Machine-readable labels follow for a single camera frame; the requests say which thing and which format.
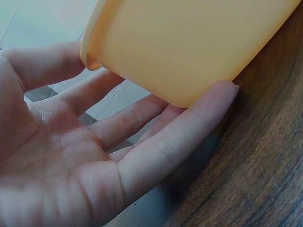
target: palm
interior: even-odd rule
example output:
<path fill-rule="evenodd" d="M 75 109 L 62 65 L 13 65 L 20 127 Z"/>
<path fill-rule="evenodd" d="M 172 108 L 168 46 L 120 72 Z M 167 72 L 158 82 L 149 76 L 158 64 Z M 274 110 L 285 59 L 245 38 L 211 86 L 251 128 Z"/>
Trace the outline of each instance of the palm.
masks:
<path fill-rule="evenodd" d="M 79 115 L 123 81 L 103 70 L 55 97 L 23 102 L 24 92 L 79 74 L 78 55 L 78 44 L 63 44 L 0 56 L 1 226 L 106 223 L 182 163 L 236 94 L 219 83 L 185 112 L 148 96 L 86 127 Z M 135 145 L 108 154 L 159 114 Z"/>

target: wood grain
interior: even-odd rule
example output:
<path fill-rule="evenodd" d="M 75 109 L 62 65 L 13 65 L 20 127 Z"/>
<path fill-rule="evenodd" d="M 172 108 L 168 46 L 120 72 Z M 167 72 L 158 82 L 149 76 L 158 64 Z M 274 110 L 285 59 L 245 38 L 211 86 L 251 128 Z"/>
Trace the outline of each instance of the wood grain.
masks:
<path fill-rule="evenodd" d="M 108 227 L 303 226 L 303 3 L 235 83 L 220 127 Z"/>

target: plastic container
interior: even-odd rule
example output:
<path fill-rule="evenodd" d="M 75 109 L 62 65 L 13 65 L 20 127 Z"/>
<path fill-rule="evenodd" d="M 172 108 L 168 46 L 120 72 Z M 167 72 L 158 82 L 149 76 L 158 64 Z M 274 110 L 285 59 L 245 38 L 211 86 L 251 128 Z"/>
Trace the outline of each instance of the plastic container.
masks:
<path fill-rule="evenodd" d="M 233 80 L 300 0 L 99 0 L 81 59 L 188 108 L 213 83 Z"/>

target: hand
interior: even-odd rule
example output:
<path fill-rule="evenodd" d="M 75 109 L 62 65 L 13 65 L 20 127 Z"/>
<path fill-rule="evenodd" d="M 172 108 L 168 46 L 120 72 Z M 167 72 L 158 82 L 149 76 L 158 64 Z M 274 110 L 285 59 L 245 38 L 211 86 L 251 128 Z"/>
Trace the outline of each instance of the hand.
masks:
<path fill-rule="evenodd" d="M 150 95 L 86 127 L 79 115 L 123 81 L 102 70 L 26 105 L 25 92 L 81 73 L 79 52 L 79 43 L 0 52 L 1 226 L 107 223 L 178 167 L 237 94 L 221 81 L 187 110 Z M 135 145 L 107 153 L 159 114 Z"/>

